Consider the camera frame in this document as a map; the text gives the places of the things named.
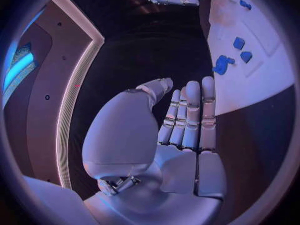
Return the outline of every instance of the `blue glowing light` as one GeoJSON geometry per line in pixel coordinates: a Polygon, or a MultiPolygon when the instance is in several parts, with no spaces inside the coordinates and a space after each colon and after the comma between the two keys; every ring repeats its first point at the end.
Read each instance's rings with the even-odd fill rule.
{"type": "Polygon", "coordinates": [[[20,61],[16,62],[13,67],[7,73],[5,80],[4,80],[4,90],[10,85],[12,80],[23,70],[25,69],[30,63],[34,60],[33,54],[30,52],[24,57],[21,58],[20,61]]]}

